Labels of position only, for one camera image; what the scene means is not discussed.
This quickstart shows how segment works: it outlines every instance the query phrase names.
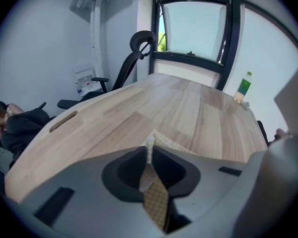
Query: light wood surface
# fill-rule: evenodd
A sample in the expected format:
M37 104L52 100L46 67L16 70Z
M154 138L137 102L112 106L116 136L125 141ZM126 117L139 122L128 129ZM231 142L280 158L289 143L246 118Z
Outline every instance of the light wood surface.
M22 202L70 164L139 146L154 129L211 158L246 162L253 152L267 148L252 112L232 96L155 73L80 103L48 123L6 175L6 194Z

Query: office chair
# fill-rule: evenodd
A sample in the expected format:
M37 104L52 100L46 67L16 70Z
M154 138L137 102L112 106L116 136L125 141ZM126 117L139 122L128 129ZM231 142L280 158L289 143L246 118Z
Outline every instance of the office chair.
M120 72L118 74L118 77L116 79L116 82L112 88L112 91L119 89L123 87L125 81L127 80L128 76L130 75L131 71L133 70L136 62L138 59L143 60L145 57L147 57L154 49L154 43L157 40L156 35L151 31L140 31L135 33L131 40L130 40L130 48L132 49L132 53L127 56L125 59ZM142 43L147 42L147 44L142 48L140 51L140 46ZM142 51L150 45L150 50L148 53L142 54ZM58 102L58 107L61 109L69 109L73 107L74 105L89 100L91 98L100 96L104 93L107 93L107 88L105 85L105 82L108 82L108 78L102 78L102 77L94 77L91 79L92 81L97 81L100 83L102 92L89 92L87 93L80 101L72 101L72 100L60 100Z

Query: green bottle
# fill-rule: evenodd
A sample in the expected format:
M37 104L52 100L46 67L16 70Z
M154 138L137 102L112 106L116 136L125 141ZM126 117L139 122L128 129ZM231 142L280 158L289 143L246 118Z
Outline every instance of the green bottle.
M252 82L251 75L252 73L248 71L247 74L243 77L242 82L240 83L239 88L234 95L234 100L238 103L241 103L243 101L244 96L250 87L250 84Z

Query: chair backrest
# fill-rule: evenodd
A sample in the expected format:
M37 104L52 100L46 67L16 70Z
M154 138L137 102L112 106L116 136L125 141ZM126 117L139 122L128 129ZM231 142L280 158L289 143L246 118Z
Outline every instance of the chair backrest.
M132 36L132 38L130 40L130 48L132 49L133 52L129 56L127 56L127 58L125 59L123 65L120 69L120 72L118 74L118 77L116 79L116 82L112 88L112 91L123 87L126 79L128 78L131 71L133 70L137 60L144 59L144 57L148 56L153 51L154 44L155 44L156 40L157 40L156 35L151 31L140 31L140 32L135 33ZM147 44L140 51L139 48L140 48L141 44L144 42L147 42ZM142 51L148 45L150 45L149 52L143 54Z

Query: tree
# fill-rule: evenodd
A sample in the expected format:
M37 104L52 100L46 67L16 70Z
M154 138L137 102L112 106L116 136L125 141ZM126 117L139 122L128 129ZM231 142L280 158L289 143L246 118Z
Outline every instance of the tree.
M158 36L158 51L166 52L167 51L167 43L165 38L165 33L159 33Z

